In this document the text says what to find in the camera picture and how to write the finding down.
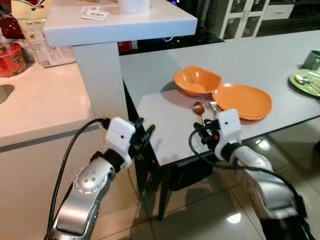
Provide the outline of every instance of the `orange bowl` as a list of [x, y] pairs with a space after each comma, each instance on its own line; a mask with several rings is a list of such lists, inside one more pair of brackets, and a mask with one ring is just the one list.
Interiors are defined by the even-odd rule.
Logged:
[[187, 94], [200, 96], [212, 93], [222, 83], [221, 76], [197, 66], [188, 66], [173, 76], [173, 81]]

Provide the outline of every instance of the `white shelf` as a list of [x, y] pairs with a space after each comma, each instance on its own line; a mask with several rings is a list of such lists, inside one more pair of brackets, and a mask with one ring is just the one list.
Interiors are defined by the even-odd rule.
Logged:
[[0, 78], [14, 86], [0, 104], [0, 147], [78, 129], [92, 117], [90, 100], [76, 63]]
[[[108, 6], [104, 21], [81, 18], [82, 6], [94, 4]], [[150, 12], [143, 14], [123, 14], [110, 0], [55, 0], [44, 32], [51, 46], [76, 46], [193, 35], [196, 27], [197, 18], [166, 0], [150, 0]]]

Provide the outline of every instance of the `red container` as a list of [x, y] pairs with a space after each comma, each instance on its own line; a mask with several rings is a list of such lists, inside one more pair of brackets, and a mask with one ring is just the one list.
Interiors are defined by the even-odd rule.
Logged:
[[0, 53], [0, 77], [2, 78], [11, 77], [26, 70], [21, 46], [17, 43], [11, 43], [7, 48], [9, 50]]

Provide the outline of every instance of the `green cup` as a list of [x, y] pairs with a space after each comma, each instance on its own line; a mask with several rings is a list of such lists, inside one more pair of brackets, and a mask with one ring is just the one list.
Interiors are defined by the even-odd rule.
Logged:
[[303, 63], [303, 68], [320, 72], [320, 51], [312, 50]]

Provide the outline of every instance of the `orange plate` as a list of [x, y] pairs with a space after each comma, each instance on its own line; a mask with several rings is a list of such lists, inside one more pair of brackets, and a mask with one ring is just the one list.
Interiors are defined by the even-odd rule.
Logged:
[[237, 109], [242, 119], [263, 119], [272, 109], [271, 97], [250, 86], [224, 83], [212, 93], [212, 97], [223, 110]]
[[222, 83], [221, 76], [197, 66], [188, 66], [178, 71], [173, 80], [191, 96], [212, 93]]

